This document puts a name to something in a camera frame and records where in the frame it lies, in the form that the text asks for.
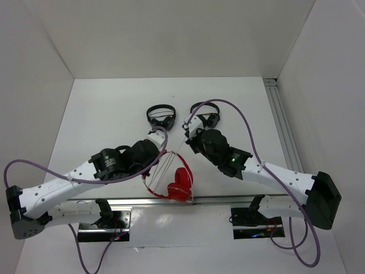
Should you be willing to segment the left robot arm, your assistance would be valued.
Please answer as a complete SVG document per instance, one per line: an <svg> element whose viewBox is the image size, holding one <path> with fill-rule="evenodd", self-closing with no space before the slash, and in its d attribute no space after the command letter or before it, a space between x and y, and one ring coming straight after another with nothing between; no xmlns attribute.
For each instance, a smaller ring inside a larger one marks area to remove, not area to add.
<svg viewBox="0 0 365 274"><path fill-rule="evenodd" d="M144 139L131 147L105 148L67 175L32 188L9 187L6 197L14 237L27 239L60 224L108 227L113 212L106 199L72 203L69 200L112 181L123 182L148 172L161 147L162 144Z"/></svg>

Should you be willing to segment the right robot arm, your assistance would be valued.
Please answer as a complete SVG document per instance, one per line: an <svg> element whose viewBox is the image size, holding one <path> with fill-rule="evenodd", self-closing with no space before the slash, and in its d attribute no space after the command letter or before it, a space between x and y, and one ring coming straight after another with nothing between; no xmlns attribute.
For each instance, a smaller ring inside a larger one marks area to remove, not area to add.
<svg viewBox="0 0 365 274"><path fill-rule="evenodd" d="M273 207L270 206L273 197L254 198L249 210L253 223L261 224L277 216L306 216L313 226L332 229L342 196L329 174L321 171L316 175L304 174L259 162L251 153L230 146L219 130L199 128L194 134L186 132L185 136L193 152L203 155L224 175L263 184L291 196L290 202Z"/></svg>

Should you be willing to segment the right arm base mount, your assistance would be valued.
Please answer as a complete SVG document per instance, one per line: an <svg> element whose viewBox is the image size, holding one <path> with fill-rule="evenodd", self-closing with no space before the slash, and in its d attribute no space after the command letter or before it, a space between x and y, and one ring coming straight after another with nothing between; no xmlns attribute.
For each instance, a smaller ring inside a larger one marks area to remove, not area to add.
<svg viewBox="0 0 365 274"><path fill-rule="evenodd" d="M258 212L250 212L248 208L232 208L229 222L233 226L233 238L263 239L285 237L283 221L280 217L268 219Z"/></svg>

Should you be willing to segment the red over-ear headphones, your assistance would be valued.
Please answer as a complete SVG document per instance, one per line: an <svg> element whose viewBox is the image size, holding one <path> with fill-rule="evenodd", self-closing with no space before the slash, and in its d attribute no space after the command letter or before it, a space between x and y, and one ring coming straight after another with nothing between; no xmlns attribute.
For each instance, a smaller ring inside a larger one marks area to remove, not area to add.
<svg viewBox="0 0 365 274"><path fill-rule="evenodd" d="M176 151L165 150L164 155L165 154L168 154L169 161L169 164L166 166L166 168L168 168L175 156L179 158L182 164L182 167L179 167L175 171L174 182L167 185L167 195L158 194L156 191L150 188L153 180L151 179L150 183L147 184L146 178L148 174L142 175L142 182L144 186L150 194L159 199L174 200L181 203L191 203L193 201L192 187L194 182L193 172L191 168L187 164L186 160Z"/></svg>

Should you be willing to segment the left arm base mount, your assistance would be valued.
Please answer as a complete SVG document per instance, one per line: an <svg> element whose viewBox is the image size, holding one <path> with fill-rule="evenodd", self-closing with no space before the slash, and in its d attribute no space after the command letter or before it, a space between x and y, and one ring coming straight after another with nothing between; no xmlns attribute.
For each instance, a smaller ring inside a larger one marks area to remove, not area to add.
<svg viewBox="0 0 365 274"><path fill-rule="evenodd" d="M112 209L113 217L107 223L98 227L96 224L80 223L77 230L81 243L128 242L130 238L131 207L116 207Z"/></svg>

